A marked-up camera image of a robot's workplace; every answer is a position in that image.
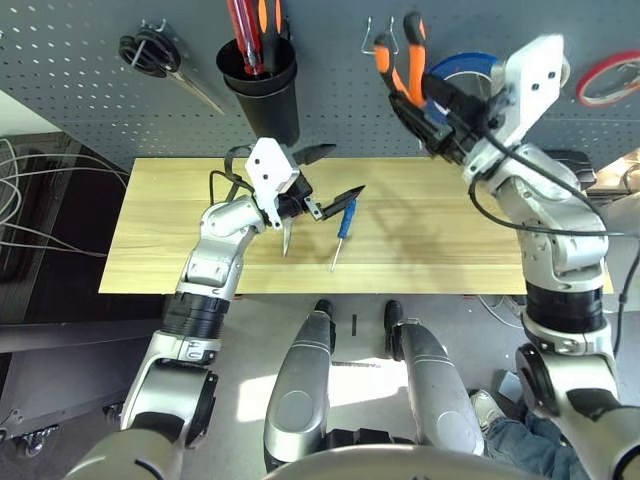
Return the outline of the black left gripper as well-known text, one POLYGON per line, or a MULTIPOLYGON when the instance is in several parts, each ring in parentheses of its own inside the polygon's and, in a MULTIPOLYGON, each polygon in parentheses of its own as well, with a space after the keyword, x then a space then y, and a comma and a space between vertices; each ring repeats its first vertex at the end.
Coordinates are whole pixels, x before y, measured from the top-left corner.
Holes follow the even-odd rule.
MULTIPOLYGON (((297 165, 311 165, 332 153, 336 144, 322 143, 302 148, 293 153, 297 165)), ((310 196, 313 189, 306 177, 300 173, 289 189, 278 195, 277 211, 281 219, 295 218, 301 214, 310 213, 316 220, 327 220, 344 211, 352 201, 355 201, 365 189, 364 185, 349 189, 337 197, 326 207, 310 196)))

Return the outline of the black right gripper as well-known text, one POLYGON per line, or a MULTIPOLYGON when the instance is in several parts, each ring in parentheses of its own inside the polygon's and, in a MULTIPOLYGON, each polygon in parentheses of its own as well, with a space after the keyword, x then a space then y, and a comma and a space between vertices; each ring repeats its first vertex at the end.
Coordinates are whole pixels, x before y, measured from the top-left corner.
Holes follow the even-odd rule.
POLYGON ((447 126, 433 121, 402 93, 389 95, 394 113, 430 154, 441 155, 450 163, 463 164, 465 157, 484 137, 490 103, 464 93, 431 73, 422 77, 422 92, 448 110, 447 126))

